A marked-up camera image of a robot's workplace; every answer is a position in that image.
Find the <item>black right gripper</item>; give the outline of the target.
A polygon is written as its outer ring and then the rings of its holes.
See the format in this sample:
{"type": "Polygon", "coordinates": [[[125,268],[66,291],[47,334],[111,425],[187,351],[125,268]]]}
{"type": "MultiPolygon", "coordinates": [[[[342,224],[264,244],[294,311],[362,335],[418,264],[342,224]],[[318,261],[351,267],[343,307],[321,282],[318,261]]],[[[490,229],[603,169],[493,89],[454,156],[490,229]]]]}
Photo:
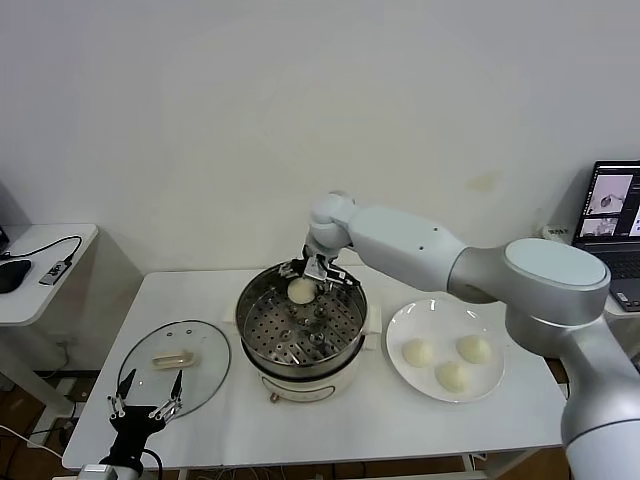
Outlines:
{"type": "Polygon", "coordinates": [[[359,287],[360,281],[347,270],[336,267],[333,259],[317,253],[309,245],[302,249],[305,260],[290,260],[277,266],[277,273],[284,279],[306,277],[318,282],[331,282],[346,287],[359,287]]]}

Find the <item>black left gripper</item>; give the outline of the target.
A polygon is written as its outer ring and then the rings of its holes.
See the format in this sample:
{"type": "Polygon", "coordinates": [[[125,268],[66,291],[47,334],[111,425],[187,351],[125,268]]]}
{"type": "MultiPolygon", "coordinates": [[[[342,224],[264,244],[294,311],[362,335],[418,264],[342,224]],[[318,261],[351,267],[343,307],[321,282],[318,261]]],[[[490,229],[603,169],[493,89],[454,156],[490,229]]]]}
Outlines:
{"type": "Polygon", "coordinates": [[[173,383],[169,399],[159,407],[125,407],[136,369],[121,380],[116,392],[107,396],[111,413],[109,423],[116,437],[104,458],[105,463],[139,463],[147,440],[165,428],[165,420],[171,420],[182,408],[182,377],[180,370],[173,383]]]}

